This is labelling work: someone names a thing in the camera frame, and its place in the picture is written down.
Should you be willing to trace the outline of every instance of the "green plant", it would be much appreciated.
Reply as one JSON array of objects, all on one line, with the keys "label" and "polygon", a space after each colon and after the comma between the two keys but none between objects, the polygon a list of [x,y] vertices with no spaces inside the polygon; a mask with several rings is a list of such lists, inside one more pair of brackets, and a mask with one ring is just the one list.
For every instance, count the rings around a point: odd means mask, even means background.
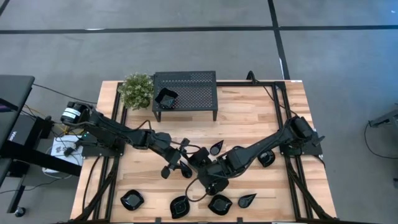
[{"label": "green plant", "polygon": [[125,107],[138,110],[149,106],[154,95],[154,84],[147,74],[134,73],[126,77],[118,92]]}]

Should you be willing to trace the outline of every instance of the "perforated metal table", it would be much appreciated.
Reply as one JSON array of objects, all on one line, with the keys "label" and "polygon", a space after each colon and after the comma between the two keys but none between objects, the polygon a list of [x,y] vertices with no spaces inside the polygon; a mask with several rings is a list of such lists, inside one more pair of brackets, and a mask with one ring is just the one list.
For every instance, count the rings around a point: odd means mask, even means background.
[{"label": "perforated metal table", "polygon": [[[173,109],[164,109],[155,101],[161,89],[176,93]],[[157,72],[154,75],[154,100],[152,112],[160,122],[164,111],[212,111],[217,120],[218,102],[215,71]]]}]

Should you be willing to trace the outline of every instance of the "gray floor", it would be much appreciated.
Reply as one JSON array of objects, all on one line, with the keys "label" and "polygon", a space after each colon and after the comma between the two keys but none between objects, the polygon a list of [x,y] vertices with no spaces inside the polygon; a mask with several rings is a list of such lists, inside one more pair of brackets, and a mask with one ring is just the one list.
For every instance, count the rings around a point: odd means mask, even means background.
[{"label": "gray floor", "polygon": [[[369,0],[274,1],[280,26],[398,24],[398,2]],[[11,0],[0,29],[271,25],[267,1],[50,1]],[[366,149],[366,121],[398,103],[398,30],[281,32],[292,79],[304,81],[322,146],[338,216],[343,220],[396,223],[396,160]],[[131,72],[216,70],[219,79],[281,79],[272,31],[151,34],[0,35],[0,73],[34,75],[36,83],[96,100],[103,80]],[[67,98],[34,88],[28,105],[58,119]],[[370,129],[371,147],[398,156],[389,127]],[[26,192],[22,218],[2,223],[67,220],[76,179]],[[0,191],[13,189],[7,179]]]}]

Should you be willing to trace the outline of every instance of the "wooden table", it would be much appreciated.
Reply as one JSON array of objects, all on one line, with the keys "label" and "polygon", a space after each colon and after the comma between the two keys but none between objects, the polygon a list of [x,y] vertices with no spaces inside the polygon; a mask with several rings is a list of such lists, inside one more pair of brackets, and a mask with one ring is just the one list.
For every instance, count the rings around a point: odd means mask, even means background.
[{"label": "wooden table", "polygon": [[[103,82],[99,94],[97,110],[108,117],[111,117],[117,83]],[[286,87],[291,110],[304,116],[313,125],[303,83],[286,81]],[[126,126],[134,128],[149,119],[154,130],[170,133],[174,141],[188,138],[192,144],[207,148],[224,139],[222,152],[230,150],[233,146],[249,146],[278,130],[274,103],[263,87],[218,87],[217,91],[217,121],[211,120],[211,111],[184,111],[165,113],[162,122],[158,123],[152,112],[144,109],[129,110]],[[120,121],[122,105],[118,110],[117,121]],[[276,160],[270,167],[265,169],[255,160],[241,177],[231,179],[228,187],[221,192],[234,203],[227,215],[218,216],[211,212],[207,207],[211,197],[207,196],[200,202],[190,203],[191,209],[187,216],[173,220],[169,210],[170,202],[184,194],[193,177],[185,179],[177,170],[172,172],[168,179],[163,179],[160,176],[160,171],[166,165],[163,158],[151,150],[140,151],[126,146],[118,170],[111,222],[154,222],[155,217],[161,217],[162,222],[236,222],[237,217],[243,217],[245,222],[295,220],[284,158],[280,156],[278,148],[273,151]],[[94,160],[95,158],[84,160],[71,218],[81,213],[83,193]],[[313,156],[302,156],[302,161],[309,191],[327,213],[335,216],[322,163]],[[90,180],[86,205],[98,189],[101,163],[102,159],[97,163]],[[145,198],[141,208],[133,212],[126,210],[120,202],[120,197],[131,189],[138,190]],[[257,193],[257,197],[251,206],[246,209],[239,208],[238,198],[253,193]],[[188,192],[191,198],[199,198],[203,194],[204,188],[199,182],[195,182]],[[305,217],[305,207],[299,189],[297,194],[302,217]],[[107,195],[105,192],[100,218],[104,217]]]}]

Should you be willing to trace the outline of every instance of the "white cable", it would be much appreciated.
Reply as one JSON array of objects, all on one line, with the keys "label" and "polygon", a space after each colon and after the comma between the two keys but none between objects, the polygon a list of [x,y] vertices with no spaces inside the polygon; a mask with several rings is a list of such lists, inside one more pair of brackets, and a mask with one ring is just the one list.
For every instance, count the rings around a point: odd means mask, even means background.
[{"label": "white cable", "polygon": [[[45,153],[48,154],[50,149],[52,149],[54,146],[58,146],[58,145],[50,146],[50,147],[46,150]],[[79,160],[76,159],[76,157],[75,157],[73,154],[71,154],[71,156],[73,156],[73,158],[75,158],[77,164],[80,166]],[[46,168],[43,167],[43,168],[42,168],[42,172],[43,172],[44,175],[46,175],[46,176],[48,176],[48,177],[52,177],[52,178],[56,178],[56,179],[68,179],[68,178],[70,178],[70,177],[72,176],[72,175],[69,175],[69,176],[67,176],[67,177],[56,177],[56,176],[47,174],[47,173],[44,171],[45,169],[46,169]]]}]

